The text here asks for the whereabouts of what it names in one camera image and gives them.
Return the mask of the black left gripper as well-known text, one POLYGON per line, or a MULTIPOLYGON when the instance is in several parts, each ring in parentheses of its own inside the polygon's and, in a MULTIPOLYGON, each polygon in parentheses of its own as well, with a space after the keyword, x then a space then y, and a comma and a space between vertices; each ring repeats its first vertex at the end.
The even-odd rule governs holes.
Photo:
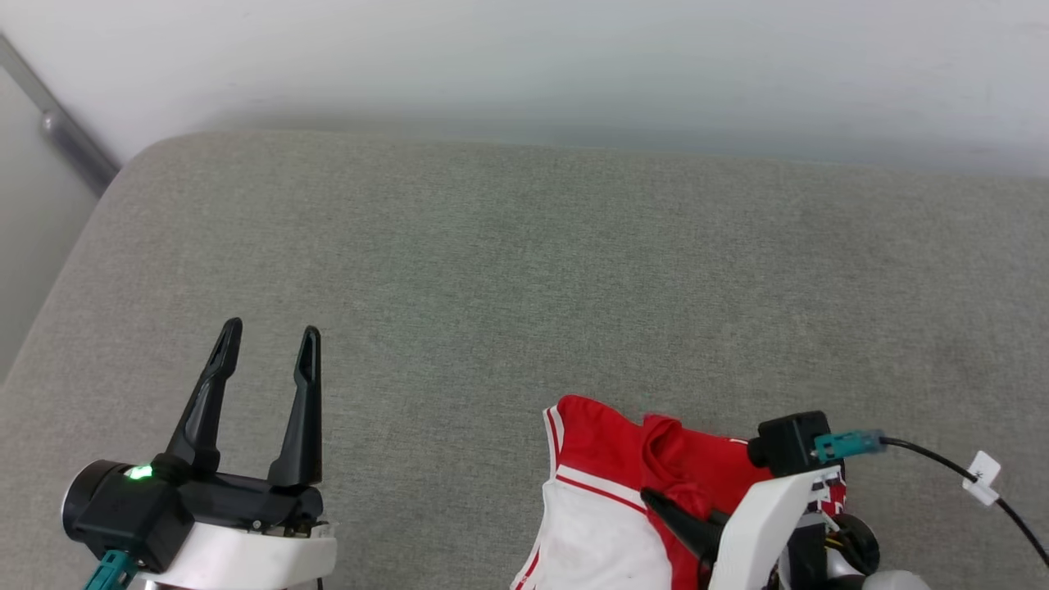
POLYGON ((181 485, 179 499, 162 504, 160 529, 183 529, 195 523, 256 530, 297 530, 321 522, 325 500, 318 488, 322 481, 321 336, 316 326, 304 329, 296 365, 293 367, 292 410, 284 440, 266 479, 217 473, 221 454, 218 429, 224 405, 224 385, 235 373, 243 336, 243 322, 229 318, 207 356, 202 373, 168 443, 168 452, 181 462, 124 465, 132 481, 175 475, 181 485))

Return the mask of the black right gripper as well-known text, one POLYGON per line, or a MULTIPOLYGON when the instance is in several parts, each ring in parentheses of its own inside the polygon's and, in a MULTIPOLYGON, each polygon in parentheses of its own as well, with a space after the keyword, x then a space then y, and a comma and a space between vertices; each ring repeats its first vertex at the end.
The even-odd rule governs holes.
MULTIPOLYGON (((703 566, 719 553, 726 515, 690 515, 669 497, 641 490, 646 507, 703 566)), ((841 501, 810 501, 789 520, 774 564, 776 589, 861 589, 880 567, 880 545, 863 520, 845 513, 841 501)))

